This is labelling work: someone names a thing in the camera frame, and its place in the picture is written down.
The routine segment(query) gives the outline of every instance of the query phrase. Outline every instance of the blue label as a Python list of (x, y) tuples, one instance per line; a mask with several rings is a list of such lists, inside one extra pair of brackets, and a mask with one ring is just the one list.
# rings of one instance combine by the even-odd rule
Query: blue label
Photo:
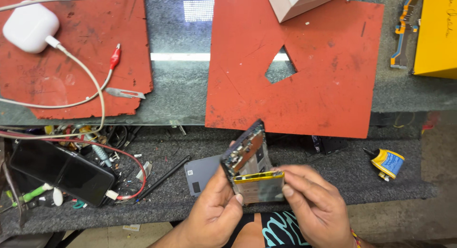
[(387, 153), (386, 160), (381, 164), (384, 168), (392, 172), (394, 175), (398, 174), (401, 165), (403, 164), (403, 159), (392, 154), (390, 152)]

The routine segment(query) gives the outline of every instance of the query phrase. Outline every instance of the white box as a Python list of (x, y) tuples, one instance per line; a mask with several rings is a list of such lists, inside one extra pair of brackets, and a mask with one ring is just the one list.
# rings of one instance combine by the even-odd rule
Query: white box
[(309, 11), (330, 0), (270, 0), (279, 23)]

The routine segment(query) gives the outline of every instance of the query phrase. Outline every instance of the red wire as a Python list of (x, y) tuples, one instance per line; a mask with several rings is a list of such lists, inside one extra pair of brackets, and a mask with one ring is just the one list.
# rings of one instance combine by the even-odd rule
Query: red wire
[[(0, 131), (0, 133), (1, 134), (14, 135), (14, 136), (29, 136), (29, 135), (26, 135), (26, 134), (20, 134), (20, 133), (14, 133), (14, 132), (5, 132), (5, 131)], [(144, 171), (143, 166), (141, 165), (141, 163), (139, 162), (139, 160), (137, 158), (135, 158), (133, 155), (131, 155), (131, 154), (127, 153), (127, 152), (121, 151), (119, 149), (116, 149), (116, 148), (113, 148), (113, 147), (110, 147), (110, 146), (106, 146), (106, 145), (102, 145), (102, 144), (94, 143), (94, 142), (90, 142), (90, 141), (84, 141), (84, 140), (73, 140), (73, 139), (66, 139), (66, 138), (62, 138), (62, 139), (60, 139), (60, 138), (43, 138), (43, 139), (40, 139), (40, 140), (51, 141), (51, 142), (65, 141), (65, 142), (73, 142), (73, 143), (91, 144), (91, 145), (101, 146), (101, 147), (104, 147), (104, 148), (107, 148), (107, 149), (110, 149), (110, 150), (113, 150), (113, 151), (116, 151), (116, 152), (120, 152), (120, 153), (125, 154), (125, 155), (129, 156), (130, 158), (132, 158), (138, 164), (138, 166), (141, 169), (141, 172), (143, 173), (143, 184), (141, 185), (141, 188), (137, 193), (135, 193), (133, 195), (127, 195), (127, 196), (118, 196), (117, 197), (118, 200), (129, 200), (131, 198), (134, 198), (135, 196), (139, 195), (141, 193), (141, 191), (143, 191), (143, 189), (144, 189), (144, 187), (146, 185), (146, 172)]]

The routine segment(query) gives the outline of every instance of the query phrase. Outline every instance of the wristband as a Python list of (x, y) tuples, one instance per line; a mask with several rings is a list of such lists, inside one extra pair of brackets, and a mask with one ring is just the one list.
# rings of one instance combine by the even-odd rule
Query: wristband
[(359, 238), (357, 237), (356, 233), (354, 233), (354, 229), (351, 228), (351, 233), (352, 235), (354, 236), (354, 239), (356, 240), (356, 248), (361, 248), (360, 247), (360, 240)]

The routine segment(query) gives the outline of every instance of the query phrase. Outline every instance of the black smartphone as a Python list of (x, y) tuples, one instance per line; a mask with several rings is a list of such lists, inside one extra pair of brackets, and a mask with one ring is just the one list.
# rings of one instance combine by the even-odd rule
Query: black smartphone
[(42, 140), (21, 140), (10, 163), (13, 169), (95, 207), (116, 181), (113, 173), (81, 155)]

